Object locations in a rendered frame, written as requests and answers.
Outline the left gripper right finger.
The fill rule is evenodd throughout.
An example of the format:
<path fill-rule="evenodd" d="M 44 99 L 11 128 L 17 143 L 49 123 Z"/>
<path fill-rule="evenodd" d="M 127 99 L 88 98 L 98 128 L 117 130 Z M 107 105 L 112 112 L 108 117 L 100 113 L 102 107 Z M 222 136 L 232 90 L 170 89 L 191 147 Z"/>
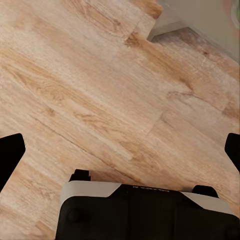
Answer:
<path fill-rule="evenodd" d="M 229 133 L 224 150 L 240 172 L 240 134 Z"/>

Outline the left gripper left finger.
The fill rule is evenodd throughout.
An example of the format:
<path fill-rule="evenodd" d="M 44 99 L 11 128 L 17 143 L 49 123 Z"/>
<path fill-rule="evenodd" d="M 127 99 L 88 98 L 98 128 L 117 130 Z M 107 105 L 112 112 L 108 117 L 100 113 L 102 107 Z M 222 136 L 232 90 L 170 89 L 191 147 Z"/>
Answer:
<path fill-rule="evenodd" d="M 0 138 L 0 192 L 26 151 L 21 133 Z"/>

